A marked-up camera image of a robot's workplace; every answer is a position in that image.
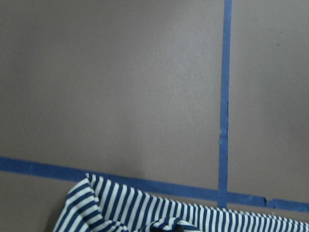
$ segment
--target horizontal tape strip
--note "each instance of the horizontal tape strip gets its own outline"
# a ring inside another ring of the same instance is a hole
[[[0,157],[0,170],[73,182],[78,182],[82,180],[83,178],[85,178],[85,173],[90,173],[104,176],[105,178],[138,188],[143,191],[158,194],[203,199],[208,201],[217,201],[218,196],[218,191],[213,189],[190,187],[159,181],[143,180],[138,178],[126,178],[112,174],[99,173],[88,170],[75,169],[52,164],[43,164],[33,161],[12,159],[6,157]],[[309,203],[280,199],[273,199],[267,201],[264,197],[231,192],[229,192],[227,195],[228,203],[309,213]]]

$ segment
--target striped shirt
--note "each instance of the striped shirt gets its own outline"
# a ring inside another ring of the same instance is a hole
[[[54,232],[309,232],[309,224],[157,197],[98,175],[67,195]]]

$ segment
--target blue painter's tape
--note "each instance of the blue painter's tape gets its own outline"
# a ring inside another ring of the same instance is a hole
[[[85,177],[85,173],[90,173],[101,175],[113,181],[123,183],[147,192],[196,199],[207,199],[209,201],[216,201],[218,196],[218,192],[212,189],[190,187],[159,181],[143,180],[138,178],[125,178],[112,174],[98,173],[88,170],[80,170],[75,168],[61,167],[51,164],[43,164],[38,162],[11,159],[5,157],[0,157],[0,170],[74,182],[83,179]]]
[[[80,181],[85,178],[85,173],[101,175],[118,183],[127,184],[143,191],[167,194],[180,197],[203,199],[208,201],[217,200],[218,192],[207,188],[197,188],[184,185],[169,184],[159,181],[142,180],[137,178],[125,178],[117,175],[99,173],[51,164],[11,159],[0,157],[0,171],[28,174],[39,177],[48,177],[67,181]],[[282,210],[309,213],[309,203],[301,203],[287,200],[274,199],[267,201],[264,197],[252,196],[240,193],[227,193],[227,202],[244,204],[257,207],[276,208]]]
[[[230,77],[230,37],[231,37],[232,0],[225,0],[222,70],[221,70],[221,108],[219,139],[219,181],[218,207],[226,208],[227,203],[227,163],[228,163],[228,98]]]

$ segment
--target fabric fold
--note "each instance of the fabric fold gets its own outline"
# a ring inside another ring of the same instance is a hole
[[[157,197],[86,174],[69,191],[54,232],[309,232],[291,219]]]

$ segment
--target clothing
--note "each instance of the clothing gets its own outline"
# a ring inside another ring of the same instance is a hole
[[[54,232],[309,232],[309,224],[156,197],[86,175],[69,193]]]

